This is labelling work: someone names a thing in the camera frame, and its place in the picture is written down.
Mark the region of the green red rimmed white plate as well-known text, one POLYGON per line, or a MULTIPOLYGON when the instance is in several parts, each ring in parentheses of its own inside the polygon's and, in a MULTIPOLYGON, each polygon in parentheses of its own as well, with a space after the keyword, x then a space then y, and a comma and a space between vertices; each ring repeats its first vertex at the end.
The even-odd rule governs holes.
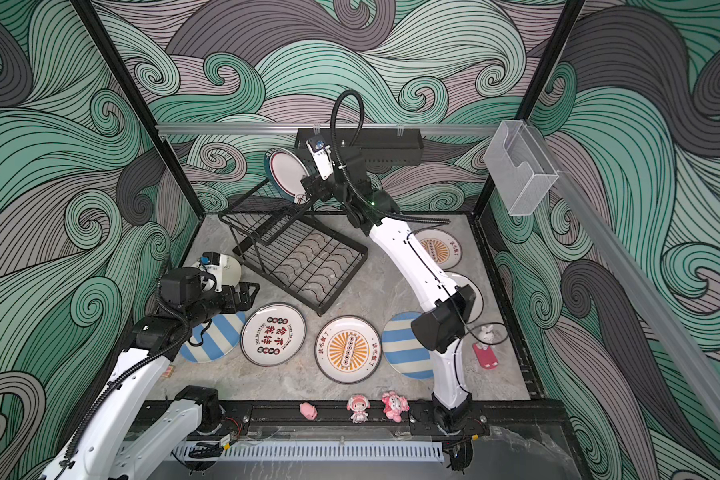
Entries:
POLYGON ((308 201, 302 180, 309 177, 309 171, 296 155, 282 148, 272 148, 265 155, 265 170, 282 198, 295 204, 308 201))

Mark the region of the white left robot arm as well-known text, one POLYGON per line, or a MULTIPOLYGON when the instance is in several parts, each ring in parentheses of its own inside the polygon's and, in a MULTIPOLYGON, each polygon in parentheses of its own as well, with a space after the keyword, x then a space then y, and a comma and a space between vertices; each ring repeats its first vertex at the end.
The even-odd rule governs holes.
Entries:
POLYGON ((198 325, 253 307, 260 286, 221 282, 220 268, 181 267, 158 281, 158 311, 137 322, 110 379, 71 438, 43 469, 43 479, 146 479, 180 441, 221 427, 216 390, 189 386, 129 446, 123 444, 154 385, 198 325))

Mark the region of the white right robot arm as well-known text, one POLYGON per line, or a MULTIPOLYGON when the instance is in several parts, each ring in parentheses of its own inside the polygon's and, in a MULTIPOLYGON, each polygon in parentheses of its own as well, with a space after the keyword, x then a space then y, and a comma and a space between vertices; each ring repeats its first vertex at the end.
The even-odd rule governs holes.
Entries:
POLYGON ((462 347, 476 292, 458 285, 425 251, 409 226, 417 219, 373 186, 361 156, 348 163, 322 141, 308 151, 316 172, 301 180, 307 195, 341 203, 350 223, 382 249, 413 290, 423 313, 413 320, 412 332, 432 358, 434 423, 445 434, 461 432, 472 403, 462 347))

